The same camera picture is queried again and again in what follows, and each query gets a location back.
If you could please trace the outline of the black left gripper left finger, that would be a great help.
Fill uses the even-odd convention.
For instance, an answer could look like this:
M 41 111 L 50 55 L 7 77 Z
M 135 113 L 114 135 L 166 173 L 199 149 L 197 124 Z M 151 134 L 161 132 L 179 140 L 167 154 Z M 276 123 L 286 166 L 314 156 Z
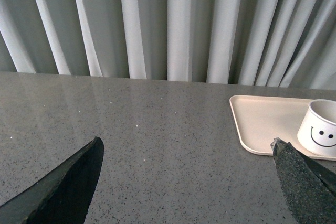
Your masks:
M 1 205 L 1 223 L 84 223 L 103 155 L 103 141 L 95 137 L 38 182 Z

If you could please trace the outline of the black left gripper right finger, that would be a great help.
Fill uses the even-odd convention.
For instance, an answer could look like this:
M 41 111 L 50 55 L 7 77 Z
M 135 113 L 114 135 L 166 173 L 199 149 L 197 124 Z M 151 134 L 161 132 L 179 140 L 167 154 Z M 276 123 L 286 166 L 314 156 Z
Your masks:
M 272 154 L 287 206 L 298 223 L 335 223 L 335 173 L 275 138 Z

